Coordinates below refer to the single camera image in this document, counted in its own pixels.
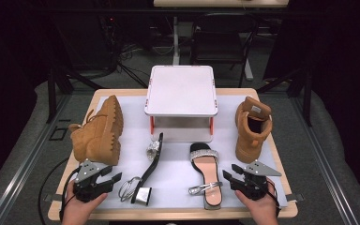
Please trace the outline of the white table mat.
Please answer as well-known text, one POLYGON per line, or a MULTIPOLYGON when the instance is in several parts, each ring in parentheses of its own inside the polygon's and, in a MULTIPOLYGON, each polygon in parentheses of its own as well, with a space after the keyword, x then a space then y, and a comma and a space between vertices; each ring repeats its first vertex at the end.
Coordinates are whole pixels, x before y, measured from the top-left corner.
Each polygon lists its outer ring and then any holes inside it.
MULTIPOLYGON (((245 164, 235 156, 237 130, 234 123, 235 110, 243 96, 219 96, 218 114, 214 118, 213 141, 211 149, 218 152, 217 173, 231 173, 232 165, 243 167, 245 164)), ((151 188, 148 205, 122 202, 118 197, 119 188, 129 179, 142 175, 150 166, 146 148, 151 142, 149 118, 144 113, 144 96, 120 97, 124 114, 124 131, 120 137, 121 153, 119 164, 112 168, 111 175, 122 174, 122 179, 113 186, 108 198, 99 206, 101 210, 109 209, 168 209, 168 208, 203 208, 203 196, 188 193, 190 187, 203 183, 203 176, 197 172, 189 160, 190 144, 188 142, 170 142, 163 137, 162 153, 156 169, 145 182, 151 188)), ((100 177, 100 182, 111 177, 100 177)))

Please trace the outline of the person's left hand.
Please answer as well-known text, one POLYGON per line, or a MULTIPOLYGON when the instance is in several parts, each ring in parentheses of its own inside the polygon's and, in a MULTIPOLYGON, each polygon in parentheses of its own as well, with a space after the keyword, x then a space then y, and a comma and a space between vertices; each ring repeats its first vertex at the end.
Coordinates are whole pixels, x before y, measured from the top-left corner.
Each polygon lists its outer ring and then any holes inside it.
POLYGON ((106 200, 108 194, 102 193, 91 202, 82 202, 75 197, 73 186, 74 182, 70 181, 67 187, 62 225, 85 225, 92 212, 106 200))

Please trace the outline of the tan suede boot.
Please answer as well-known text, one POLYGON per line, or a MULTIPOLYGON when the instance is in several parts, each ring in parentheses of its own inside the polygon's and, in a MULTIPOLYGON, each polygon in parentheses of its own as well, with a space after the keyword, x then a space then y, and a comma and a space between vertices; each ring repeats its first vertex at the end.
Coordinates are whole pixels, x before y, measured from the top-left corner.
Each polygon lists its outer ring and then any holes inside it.
POLYGON ((236 157, 250 163, 262 151, 263 142, 273 128, 271 108, 253 97, 246 97, 235 113, 238 138, 235 146, 236 157))
POLYGON ((116 166, 119 161, 121 143, 119 138, 124 128, 124 118, 120 103, 115 95, 109 96, 100 110, 87 114, 84 125, 71 124, 74 157, 79 162, 87 159, 116 166))

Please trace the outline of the person's right hand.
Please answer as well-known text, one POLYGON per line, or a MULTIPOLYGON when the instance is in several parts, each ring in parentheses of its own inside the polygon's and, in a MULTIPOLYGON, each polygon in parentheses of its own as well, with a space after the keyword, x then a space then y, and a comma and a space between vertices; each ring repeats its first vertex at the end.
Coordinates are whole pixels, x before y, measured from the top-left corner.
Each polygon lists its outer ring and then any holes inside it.
POLYGON ((257 225, 278 225, 277 204, 273 198, 275 194, 275 185, 270 179, 267 180, 267 183, 269 193, 258 201, 252 201, 240 190, 236 190, 234 194, 249 210, 257 225))

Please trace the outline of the black metal stand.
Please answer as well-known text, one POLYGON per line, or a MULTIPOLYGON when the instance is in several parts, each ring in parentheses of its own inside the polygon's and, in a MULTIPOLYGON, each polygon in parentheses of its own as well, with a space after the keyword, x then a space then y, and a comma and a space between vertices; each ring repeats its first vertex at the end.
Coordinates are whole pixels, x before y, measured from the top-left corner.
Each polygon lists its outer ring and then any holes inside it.
POLYGON ((54 66, 51 68, 48 74, 48 100, 49 100, 49 116, 47 119, 48 123, 54 119, 57 114, 56 104, 56 87, 65 95, 71 95, 74 91, 74 87, 70 83, 69 79, 75 79, 94 90, 102 89, 101 85, 90 81, 89 79, 82 76, 80 73, 62 66, 54 66))
POLYGON ((268 84, 258 88, 257 93, 265 93, 288 80, 291 81, 291 84, 286 91, 289 98, 296 98, 300 95, 301 91, 304 91, 302 115, 306 124, 311 127, 310 108, 312 96, 312 73, 310 68, 298 68, 285 76, 275 78, 268 84))

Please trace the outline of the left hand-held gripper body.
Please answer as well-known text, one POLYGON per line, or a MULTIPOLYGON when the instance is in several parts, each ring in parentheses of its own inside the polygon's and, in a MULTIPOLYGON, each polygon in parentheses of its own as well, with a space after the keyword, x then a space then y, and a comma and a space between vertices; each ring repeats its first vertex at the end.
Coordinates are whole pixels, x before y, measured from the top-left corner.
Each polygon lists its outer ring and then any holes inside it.
POLYGON ((103 182, 98 183, 98 178, 101 176, 99 171, 105 167, 107 166, 97 166, 89 159, 81 165, 73 187, 73 192, 79 201, 88 203, 102 193, 109 193, 113 190, 112 188, 105 188, 102 185, 103 182))

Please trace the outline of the white shoe rack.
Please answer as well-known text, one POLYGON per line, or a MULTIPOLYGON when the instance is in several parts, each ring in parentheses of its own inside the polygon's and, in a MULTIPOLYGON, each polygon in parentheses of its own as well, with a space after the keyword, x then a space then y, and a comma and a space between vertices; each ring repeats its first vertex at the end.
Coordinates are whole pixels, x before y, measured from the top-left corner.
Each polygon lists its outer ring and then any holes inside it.
POLYGON ((209 143, 214 136, 218 101, 209 66, 154 66, 144 112, 152 140, 209 143))

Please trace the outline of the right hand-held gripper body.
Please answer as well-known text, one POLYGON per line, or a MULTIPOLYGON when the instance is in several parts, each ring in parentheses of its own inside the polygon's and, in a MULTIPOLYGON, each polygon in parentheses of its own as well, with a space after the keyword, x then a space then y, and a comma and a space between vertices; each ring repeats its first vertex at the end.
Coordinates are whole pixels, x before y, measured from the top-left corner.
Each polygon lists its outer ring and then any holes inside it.
POLYGON ((268 176, 281 176, 277 170, 261 163, 258 160, 251 162, 245 168, 244 187, 240 190, 252 201, 263 198, 268 193, 268 176))

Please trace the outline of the dark equipment cabinet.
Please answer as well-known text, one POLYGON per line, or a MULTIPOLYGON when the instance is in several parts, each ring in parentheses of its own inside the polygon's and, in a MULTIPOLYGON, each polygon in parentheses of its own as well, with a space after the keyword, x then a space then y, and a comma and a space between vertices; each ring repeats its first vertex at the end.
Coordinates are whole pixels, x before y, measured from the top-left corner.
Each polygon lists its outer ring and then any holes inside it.
POLYGON ((109 48, 99 16, 59 14, 52 19, 76 70, 116 69, 116 53, 109 48))

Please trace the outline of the black rhinestone strap sandal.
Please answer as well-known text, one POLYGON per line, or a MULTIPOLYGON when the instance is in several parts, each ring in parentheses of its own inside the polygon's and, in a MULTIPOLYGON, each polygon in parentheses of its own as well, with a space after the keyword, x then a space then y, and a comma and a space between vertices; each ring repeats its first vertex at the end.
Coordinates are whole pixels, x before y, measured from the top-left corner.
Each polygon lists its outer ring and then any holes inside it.
POLYGON ((150 166, 142 176, 134 176, 123 183, 118 191, 121 202, 130 200, 131 203, 138 203, 147 206, 150 201, 152 189, 144 184, 158 166, 163 144, 163 133, 158 135, 158 139, 149 144, 146 149, 147 156, 151 160, 150 166))
POLYGON ((222 202, 222 183, 218 179, 218 152, 207 143, 195 142, 190 146, 192 167, 202 175, 201 185, 190 187, 190 195, 203 195, 206 210, 218 210, 222 202))

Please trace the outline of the white-legged background desk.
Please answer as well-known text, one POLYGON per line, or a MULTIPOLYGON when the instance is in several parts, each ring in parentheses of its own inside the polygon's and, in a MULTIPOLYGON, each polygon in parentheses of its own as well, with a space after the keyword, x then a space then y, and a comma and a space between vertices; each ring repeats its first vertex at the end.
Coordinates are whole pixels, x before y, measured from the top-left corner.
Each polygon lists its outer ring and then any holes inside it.
MULTIPOLYGON (((154 0, 154 7, 159 8, 286 8, 290 0, 154 0)), ((172 64, 180 62, 178 18, 173 17, 173 58, 172 64)), ((247 60, 244 66, 247 81, 253 81, 253 74, 247 60)))

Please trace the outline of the black folding chair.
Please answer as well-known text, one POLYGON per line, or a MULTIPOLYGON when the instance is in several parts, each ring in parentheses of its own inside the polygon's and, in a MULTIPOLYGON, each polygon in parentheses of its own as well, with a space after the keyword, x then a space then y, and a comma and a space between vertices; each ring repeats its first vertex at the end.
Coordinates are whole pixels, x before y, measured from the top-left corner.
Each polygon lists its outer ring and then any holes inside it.
POLYGON ((259 27, 246 12, 206 13, 192 24, 189 63, 191 65, 241 65, 238 86, 246 77, 248 53, 259 27))

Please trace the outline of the grey table clamp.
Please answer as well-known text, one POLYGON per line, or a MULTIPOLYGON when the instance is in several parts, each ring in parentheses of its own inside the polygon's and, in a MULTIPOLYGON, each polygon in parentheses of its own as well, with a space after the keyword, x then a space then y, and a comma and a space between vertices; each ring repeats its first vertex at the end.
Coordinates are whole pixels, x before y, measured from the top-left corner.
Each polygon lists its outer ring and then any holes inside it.
POLYGON ((300 193, 291 193, 286 195, 286 199, 288 202, 302 202, 305 197, 303 194, 300 193))
POLYGON ((52 203, 52 202, 61 202, 62 196, 60 194, 46 194, 43 197, 44 202, 52 203))

